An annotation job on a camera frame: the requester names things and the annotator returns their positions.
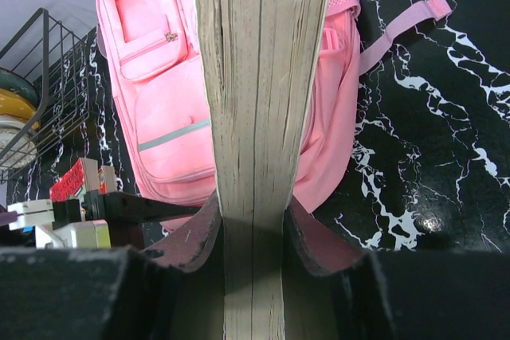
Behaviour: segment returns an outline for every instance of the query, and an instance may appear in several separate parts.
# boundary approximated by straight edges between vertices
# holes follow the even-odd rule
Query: pink strap
[[[370,47],[361,52],[359,75],[376,65],[393,45],[393,40],[418,23],[434,18],[436,21],[452,13],[446,0],[421,0],[398,15],[386,28],[384,34]]]
[[[97,49],[99,49],[99,53],[103,55],[105,59],[108,59],[106,56],[106,45],[104,44],[103,31],[101,31],[101,26],[98,24],[96,29],[97,34]]]

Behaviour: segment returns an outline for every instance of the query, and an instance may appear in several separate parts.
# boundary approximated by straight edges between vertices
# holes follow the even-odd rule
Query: backpack zipper
[[[171,43],[172,41],[177,40],[177,33],[165,33],[165,37],[161,40],[155,41],[153,43],[150,43],[149,45],[146,45],[142,49],[139,49],[136,52],[130,53],[127,56],[123,57],[119,60],[119,65],[123,65],[128,63],[131,60],[134,60],[142,55],[144,55],[147,52],[150,52],[153,49],[157,49],[159,47],[163,47],[164,45]]]

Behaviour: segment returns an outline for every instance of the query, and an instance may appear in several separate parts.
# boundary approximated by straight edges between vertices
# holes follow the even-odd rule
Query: metal wire rack
[[[90,103],[85,41],[48,10],[40,8],[33,14],[0,51],[0,66],[2,59],[11,63],[7,69],[30,81],[40,96],[35,115],[0,150],[4,182],[24,169],[12,163],[15,155],[36,161],[48,153],[88,119]],[[37,122],[40,127],[33,132]]]

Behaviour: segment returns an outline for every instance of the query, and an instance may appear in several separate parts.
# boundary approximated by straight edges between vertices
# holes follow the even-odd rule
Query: open book
[[[283,339],[283,212],[327,0],[196,0],[225,223],[228,339]]]

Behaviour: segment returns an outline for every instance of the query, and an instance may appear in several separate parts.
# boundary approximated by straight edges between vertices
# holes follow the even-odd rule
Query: black marble surface
[[[362,0],[365,46],[412,2]],[[397,39],[360,78],[347,173],[315,217],[363,248],[510,250],[510,0],[448,0],[446,21]],[[94,115],[10,181],[10,201],[48,197],[78,156],[113,165],[137,193],[104,59],[88,35]],[[165,232],[146,225],[148,242]]]

